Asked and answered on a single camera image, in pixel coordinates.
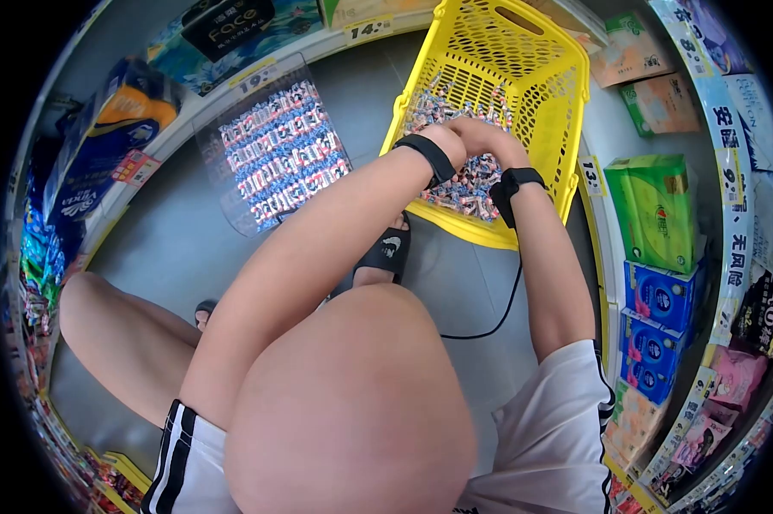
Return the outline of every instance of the wrapped candy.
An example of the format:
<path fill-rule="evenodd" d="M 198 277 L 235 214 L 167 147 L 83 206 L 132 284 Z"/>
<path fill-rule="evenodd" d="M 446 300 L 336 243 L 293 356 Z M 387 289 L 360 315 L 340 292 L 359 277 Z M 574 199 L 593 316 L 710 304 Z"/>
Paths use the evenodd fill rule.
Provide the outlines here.
<path fill-rule="evenodd" d="M 512 112 L 507 107 L 503 89 L 505 82 L 502 81 L 492 91 L 491 105 L 473 105 L 466 101 L 463 108 L 456 109 L 446 99 L 453 83 L 440 85 L 440 81 L 441 73 L 433 77 L 429 88 L 417 95 L 413 110 L 406 116 L 404 135 L 415 133 L 425 125 L 443 123 L 461 116 L 478 118 L 507 132 L 512 129 Z M 502 171 L 491 154 L 476 155 L 467 159 L 464 168 L 457 172 L 456 179 L 423 191 L 421 198 L 433 205 L 492 221 L 498 217 L 498 211 L 489 198 L 489 189 L 501 179 Z"/>

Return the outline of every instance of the pink product package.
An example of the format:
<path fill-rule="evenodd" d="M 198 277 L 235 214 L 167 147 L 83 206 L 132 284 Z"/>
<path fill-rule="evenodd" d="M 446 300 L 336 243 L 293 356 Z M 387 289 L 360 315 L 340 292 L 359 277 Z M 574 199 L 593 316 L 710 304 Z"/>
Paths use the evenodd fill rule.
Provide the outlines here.
<path fill-rule="evenodd" d="M 712 455 L 718 444 L 732 430 L 714 419 L 707 417 L 705 412 L 696 416 L 687 435 L 672 456 L 672 461 L 693 468 L 701 464 L 704 459 Z"/>
<path fill-rule="evenodd" d="M 712 400 L 704 401 L 703 409 L 710 418 L 727 427 L 731 427 L 735 418 L 740 414 L 737 410 L 732 410 L 729 407 L 722 406 L 717 401 Z"/>
<path fill-rule="evenodd" d="M 767 371 L 767 358 L 718 346 L 711 368 L 718 372 L 718 385 L 710 398 L 746 410 L 752 392 Z"/>

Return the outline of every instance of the thigh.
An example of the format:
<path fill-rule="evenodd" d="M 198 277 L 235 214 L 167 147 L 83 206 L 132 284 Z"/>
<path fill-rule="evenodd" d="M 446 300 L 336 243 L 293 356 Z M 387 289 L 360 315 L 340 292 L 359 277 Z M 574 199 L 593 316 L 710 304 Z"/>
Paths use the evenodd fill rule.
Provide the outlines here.
<path fill-rule="evenodd" d="M 101 385 L 163 427 L 195 351 L 194 341 L 186 340 L 197 331 L 169 311 L 153 303 L 144 308 L 132 298 L 97 275 L 79 273 L 61 293 L 59 325 L 66 344 Z M 151 316 L 155 309 L 165 315 Z"/>
<path fill-rule="evenodd" d="M 443 512 L 474 459 L 432 319 L 408 290 L 377 284 L 341 294 L 258 357 L 225 472 L 246 512 Z"/>

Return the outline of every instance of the candy pile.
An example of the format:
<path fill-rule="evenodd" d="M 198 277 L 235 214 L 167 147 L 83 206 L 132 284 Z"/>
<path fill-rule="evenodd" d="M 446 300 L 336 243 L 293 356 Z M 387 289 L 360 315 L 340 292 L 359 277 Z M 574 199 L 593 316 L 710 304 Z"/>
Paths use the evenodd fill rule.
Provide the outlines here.
<path fill-rule="evenodd" d="M 486 123 L 509 132 L 512 126 L 512 112 L 506 105 L 501 82 L 492 92 L 492 104 L 484 110 L 484 105 L 473 107 L 464 102 L 464 108 L 455 109 L 446 101 L 453 82 L 439 86 L 441 72 L 433 78 L 429 88 L 423 90 L 415 102 L 415 109 L 407 117 L 404 135 L 412 134 L 425 125 L 443 123 L 446 120 L 467 116 L 478 118 Z M 443 206 L 465 215 L 473 215 L 481 220 L 492 221 L 498 211 L 489 197 L 489 188 L 501 179 L 501 166 L 492 154 L 473 156 L 466 161 L 463 170 L 458 171 L 458 180 L 447 180 L 434 188 L 421 192 L 421 198 L 437 206 Z"/>
<path fill-rule="evenodd" d="M 351 169 L 310 81 L 275 93 L 219 129 L 259 231 Z"/>

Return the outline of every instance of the wrist band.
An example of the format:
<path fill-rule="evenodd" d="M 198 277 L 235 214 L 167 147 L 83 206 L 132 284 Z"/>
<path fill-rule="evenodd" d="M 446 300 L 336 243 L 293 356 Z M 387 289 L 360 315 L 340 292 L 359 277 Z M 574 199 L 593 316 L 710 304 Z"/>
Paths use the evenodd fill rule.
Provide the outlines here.
<path fill-rule="evenodd" d="M 429 161 L 429 165 L 433 168 L 433 178 L 425 189 L 434 188 L 439 183 L 446 182 L 455 175 L 455 168 L 452 167 L 449 157 L 432 140 L 420 134 L 410 134 L 399 139 L 392 148 L 399 146 L 408 146 L 422 154 Z"/>

